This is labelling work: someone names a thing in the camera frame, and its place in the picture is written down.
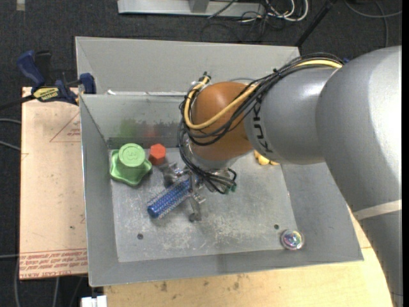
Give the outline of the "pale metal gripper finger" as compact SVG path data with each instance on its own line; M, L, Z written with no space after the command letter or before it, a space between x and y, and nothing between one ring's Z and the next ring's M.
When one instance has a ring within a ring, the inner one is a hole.
M164 179L164 187L173 185L186 172L185 168L180 168L176 162L163 164L160 170Z
M192 193L189 197L189 201L193 210L193 212L189 216L189 221L195 222L202 220L201 204L206 201L206 198L200 196L197 193Z

